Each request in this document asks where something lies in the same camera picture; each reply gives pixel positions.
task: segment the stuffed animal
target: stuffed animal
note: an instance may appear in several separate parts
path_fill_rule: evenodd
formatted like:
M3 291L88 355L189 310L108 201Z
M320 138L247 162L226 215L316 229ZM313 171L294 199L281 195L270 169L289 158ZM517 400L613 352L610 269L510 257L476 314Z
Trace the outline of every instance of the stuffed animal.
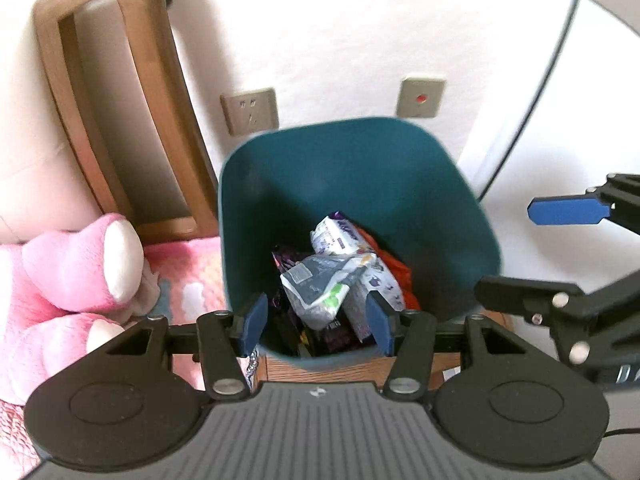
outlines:
M0 246L0 399L24 404L47 378L123 332L131 314L146 314L132 301L144 266L138 235L117 214L78 233Z

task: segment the circular black cover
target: circular black cover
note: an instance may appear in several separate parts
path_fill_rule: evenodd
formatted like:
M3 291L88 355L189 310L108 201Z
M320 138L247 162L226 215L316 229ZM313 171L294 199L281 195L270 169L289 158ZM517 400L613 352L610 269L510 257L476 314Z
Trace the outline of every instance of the circular black cover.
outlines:
M596 386L530 354L492 355L451 378L436 394L434 414L461 449L519 468L592 456L609 421Z
M68 368L30 397L25 424L54 462L84 470L131 468L162 456L194 430L201 405L184 380L118 361L92 372Z

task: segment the white plastic wrapper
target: white plastic wrapper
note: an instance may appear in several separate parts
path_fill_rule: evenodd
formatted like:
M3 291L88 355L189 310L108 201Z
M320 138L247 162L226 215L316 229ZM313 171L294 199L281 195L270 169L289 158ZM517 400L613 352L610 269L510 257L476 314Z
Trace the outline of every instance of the white plastic wrapper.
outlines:
M289 302L311 329L322 330L338 310L367 267L376 262L372 253L343 256L308 256L280 275Z
M315 253L327 256L373 252L373 248L367 244L356 227L339 211L325 217L316 226L316 230L311 232L311 245ZM394 310L405 309L402 289L385 263L377 258L359 276L342 302L344 313L360 341L371 335L365 300L372 290L382 294Z

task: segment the electrical outlet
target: electrical outlet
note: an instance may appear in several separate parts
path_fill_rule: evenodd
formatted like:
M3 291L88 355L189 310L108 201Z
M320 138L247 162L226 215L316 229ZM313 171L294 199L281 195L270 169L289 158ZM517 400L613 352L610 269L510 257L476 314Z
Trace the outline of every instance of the electrical outlet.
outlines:
M407 77L398 96L398 117L432 118L438 114L446 80L441 77Z
M273 88L221 95L220 103L229 135L244 136L264 130L276 130L279 126L276 92Z

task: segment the plush toy foot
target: plush toy foot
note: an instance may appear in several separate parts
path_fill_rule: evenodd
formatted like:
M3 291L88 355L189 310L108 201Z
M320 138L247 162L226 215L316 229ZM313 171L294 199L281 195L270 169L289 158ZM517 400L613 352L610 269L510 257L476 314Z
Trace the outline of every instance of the plush toy foot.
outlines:
M44 298L68 312L107 314L140 286L144 254L133 226L108 214L79 233L44 233L22 248L24 268Z
M123 330L97 314L58 317L24 330L0 364L0 398L24 404L45 380Z

